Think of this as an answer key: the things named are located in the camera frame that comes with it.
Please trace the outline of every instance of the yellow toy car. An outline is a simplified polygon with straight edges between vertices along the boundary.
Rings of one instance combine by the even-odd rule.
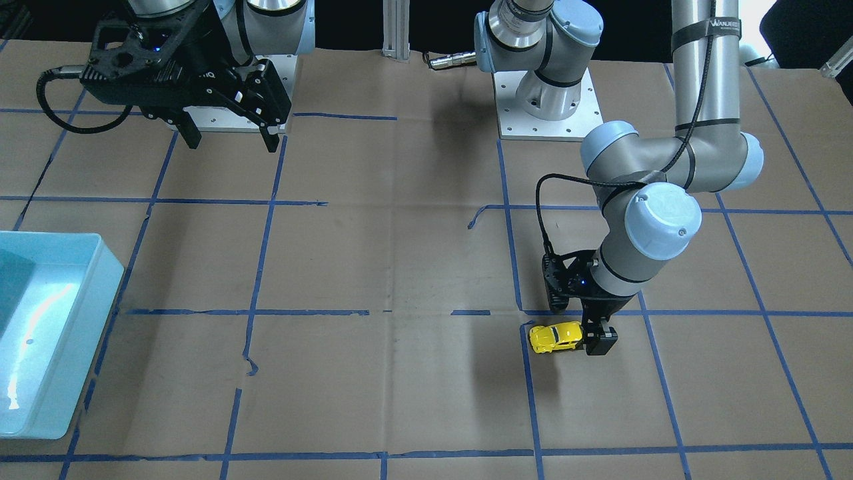
[[[531,347],[538,354],[549,354],[555,350],[574,350],[583,340],[580,322],[538,325],[530,331]]]

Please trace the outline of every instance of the blue bin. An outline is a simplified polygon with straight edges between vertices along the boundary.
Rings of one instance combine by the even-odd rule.
[[[0,438],[60,438],[124,268],[95,233],[0,231]]]

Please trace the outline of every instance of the white mounting plate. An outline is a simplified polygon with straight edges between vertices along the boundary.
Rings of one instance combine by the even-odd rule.
[[[269,58],[276,66],[276,71],[281,75],[281,82],[287,96],[293,100],[293,87],[296,82],[296,55],[269,55],[258,56],[258,58]],[[200,132],[249,132],[257,133],[258,126],[251,120],[241,117],[225,107],[186,107],[184,109],[190,116]],[[285,123],[278,126],[278,131],[284,133],[287,128]]]
[[[495,81],[498,127],[505,140],[550,140],[580,142],[593,128],[604,123],[589,70],[581,79],[581,101],[565,120],[541,120],[521,108],[515,90],[526,72],[498,72]]]

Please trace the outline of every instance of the silver cable connector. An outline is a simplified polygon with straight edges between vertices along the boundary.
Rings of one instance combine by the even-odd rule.
[[[462,65],[473,65],[475,63],[477,63],[477,53],[469,51],[433,58],[429,61],[429,67],[433,70],[444,70],[445,68],[461,67]]]

